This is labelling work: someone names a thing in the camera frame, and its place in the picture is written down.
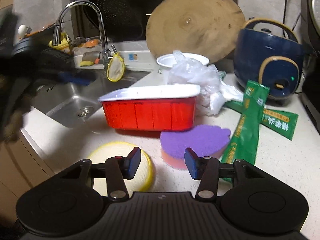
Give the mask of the long green wrapper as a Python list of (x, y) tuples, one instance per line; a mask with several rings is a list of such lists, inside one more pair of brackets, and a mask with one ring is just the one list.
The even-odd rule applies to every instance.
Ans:
[(255, 164), (259, 142), (259, 125), (262, 120), (264, 105), (269, 88), (249, 80), (244, 92), (242, 113), (227, 145), (221, 162), (232, 164), (236, 159), (242, 159)]

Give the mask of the purple pink sponge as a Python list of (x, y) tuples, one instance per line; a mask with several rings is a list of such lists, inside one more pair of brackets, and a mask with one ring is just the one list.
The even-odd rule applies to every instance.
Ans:
[(191, 148), (199, 157), (219, 159), (229, 143), (230, 136), (230, 129), (212, 125), (197, 125), (182, 132), (161, 132), (162, 158), (169, 166), (185, 170), (186, 148)]

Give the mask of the blue rice cooker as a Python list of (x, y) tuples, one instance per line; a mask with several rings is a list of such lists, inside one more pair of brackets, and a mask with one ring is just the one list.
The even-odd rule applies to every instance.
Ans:
[(249, 80), (255, 81), (270, 89), (269, 99), (283, 101), (299, 86), (303, 60), (303, 46), (289, 27), (267, 18), (253, 18), (239, 32), (234, 74), (242, 87)]

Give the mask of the black colander pan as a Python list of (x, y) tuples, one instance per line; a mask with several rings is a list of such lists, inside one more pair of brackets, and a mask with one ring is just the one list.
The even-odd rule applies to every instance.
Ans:
[(113, 42), (143, 40), (146, 15), (138, 0), (89, 0), (100, 10), (106, 36)]

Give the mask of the short green wrapper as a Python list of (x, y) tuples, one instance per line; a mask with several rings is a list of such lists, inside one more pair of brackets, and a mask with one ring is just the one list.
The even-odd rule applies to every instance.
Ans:
[[(243, 103), (232, 100), (226, 102), (224, 107), (233, 109), (241, 114), (249, 109), (258, 111), (261, 110), (261, 106), (258, 106), (256, 102), (251, 104), (251, 100), (249, 99), (246, 99)], [(292, 140), (296, 129), (297, 120), (298, 115), (295, 113), (263, 109), (260, 123), (276, 133), (284, 136), (285, 138)]]

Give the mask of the white paper bowl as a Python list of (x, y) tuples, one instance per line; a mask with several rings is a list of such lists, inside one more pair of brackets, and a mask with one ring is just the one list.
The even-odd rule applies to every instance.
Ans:
[[(183, 53), (183, 56), (186, 59), (199, 61), (204, 66), (209, 64), (209, 59), (199, 54)], [(160, 70), (163, 70), (163, 71), (165, 70), (169, 71), (174, 65), (183, 61), (184, 61), (184, 58), (176, 57), (173, 53), (162, 55), (156, 59), (156, 63), (160, 66)]]

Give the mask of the yellow mesh sink strainer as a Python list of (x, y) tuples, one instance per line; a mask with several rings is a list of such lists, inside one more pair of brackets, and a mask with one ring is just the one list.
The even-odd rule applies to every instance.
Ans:
[(124, 75), (125, 63), (123, 58), (120, 56), (119, 52), (114, 45), (111, 46), (114, 55), (108, 64), (107, 68), (107, 78), (111, 82), (118, 82)]

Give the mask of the clear plastic bag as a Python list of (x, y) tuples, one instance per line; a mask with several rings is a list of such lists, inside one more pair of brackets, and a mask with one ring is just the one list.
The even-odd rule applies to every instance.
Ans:
[(184, 58), (183, 62), (174, 65), (165, 74), (167, 85), (192, 84), (200, 86), (197, 96), (197, 115), (218, 115), (225, 99), (220, 93), (220, 73), (214, 64), (204, 66), (202, 63), (192, 59), (186, 59), (179, 50), (173, 51), (176, 57)]

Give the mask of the yellow grey scrub sponge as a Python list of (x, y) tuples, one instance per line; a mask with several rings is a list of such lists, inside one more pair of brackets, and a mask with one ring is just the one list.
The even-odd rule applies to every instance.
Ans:
[(100, 52), (98, 51), (89, 51), (85, 52), (82, 56), (80, 62), (80, 67), (90, 67), (100, 62)]

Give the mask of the yellow detergent bottle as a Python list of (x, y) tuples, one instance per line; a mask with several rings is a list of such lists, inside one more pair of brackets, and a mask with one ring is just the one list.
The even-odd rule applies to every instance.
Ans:
[(60, 38), (61, 38), (61, 41), (58, 45), (54, 46), (53, 42), (50, 41), (48, 46), (50, 46), (50, 48), (53, 48), (53, 49), (56, 49), (56, 50), (61, 51), (63, 53), (66, 53), (68, 55), (71, 55), (71, 47), (70, 47), (71, 40), (70, 40), (68, 34), (63, 32), (63, 33), (61, 33)]

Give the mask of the round wooden cutting board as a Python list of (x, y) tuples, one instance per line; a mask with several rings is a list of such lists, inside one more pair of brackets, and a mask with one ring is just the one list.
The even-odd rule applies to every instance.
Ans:
[(235, 49), (244, 23), (232, 0), (164, 0), (148, 19), (146, 43), (154, 57), (179, 50), (215, 63)]

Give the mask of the white tissue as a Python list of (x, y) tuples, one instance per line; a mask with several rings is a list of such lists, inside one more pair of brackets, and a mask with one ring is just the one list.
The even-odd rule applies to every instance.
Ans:
[(227, 85), (221, 82), (220, 93), (226, 101), (243, 102), (244, 94), (236, 89), (234, 86)]

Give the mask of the yellow round sponge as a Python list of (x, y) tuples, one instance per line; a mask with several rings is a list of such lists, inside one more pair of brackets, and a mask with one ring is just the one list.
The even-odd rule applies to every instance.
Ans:
[[(100, 164), (112, 157), (126, 158), (136, 147), (136, 145), (124, 141), (109, 142), (94, 150), (87, 158), (93, 164)], [(153, 185), (155, 178), (153, 164), (149, 155), (145, 151), (140, 150), (131, 159), (128, 168), (130, 175), (133, 171), (136, 172), (132, 179), (124, 180), (129, 196), (134, 192), (148, 191)]]

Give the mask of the red plastic food container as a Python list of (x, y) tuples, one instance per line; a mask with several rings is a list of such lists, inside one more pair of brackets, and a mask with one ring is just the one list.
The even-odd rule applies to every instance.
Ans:
[(99, 98), (108, 125), (137, 131), (185, 131), (194, 125), (201, 87), (192, 84), (118, 89)]

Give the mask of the stainless steel sink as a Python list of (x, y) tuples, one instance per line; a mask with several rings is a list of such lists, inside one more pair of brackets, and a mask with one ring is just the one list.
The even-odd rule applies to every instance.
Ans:
[(101, 108), (98, 98), (114, 90), (130, 87), (149, 72), (127, 70), (118, 82), (111, 82), (100, 70), (86, 70), (90, 83), (42, 86), (33, 98), (32, 106), (68, 128), (86, 122)]

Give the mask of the black open rice cooker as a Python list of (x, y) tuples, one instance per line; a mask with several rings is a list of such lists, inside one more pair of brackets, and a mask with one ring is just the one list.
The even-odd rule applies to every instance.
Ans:
[(319, 0), (301, 0), (301, 35), (305, 50), (302, 102), (319, 130)]

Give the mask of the chrome kitchen faucet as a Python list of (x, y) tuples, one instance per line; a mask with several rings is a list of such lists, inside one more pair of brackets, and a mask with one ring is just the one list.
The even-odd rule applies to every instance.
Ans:
[[(91, 23), (85, 13), (86, 9), (88, 8), (90, 12), (95, 13), (95, 19), (98, 21), (97, 23)], [(56, 46), (61, 41), (61, 33), (62, 33), (62, 20), (66, 16), (68, 12), (71, 11), (72, 8), (75, 8), (75, 12), (71, 12), (71, 19), (72, 19), (72, 27), (74, 34), (78, 34), (79, 36), (89, 37), (93, 36), (93, 27), (95, 27), (99, 31), (99, 37), (101, 42), (101, 53), (100, 59), (102, 60), (102, 64), (104, 70), (107, 71), (107, 66), (110, 62), (111, 51), (108, 47), (107, 37), (105, 34), (105, 28), (103, 23), (103, 16), (96, 4), (90, 2), (89, 0), (76, 0), (68, 3), (59, 13), (56, 23), (54, 25), (54, 32), (52, 42), (53, 45)]]

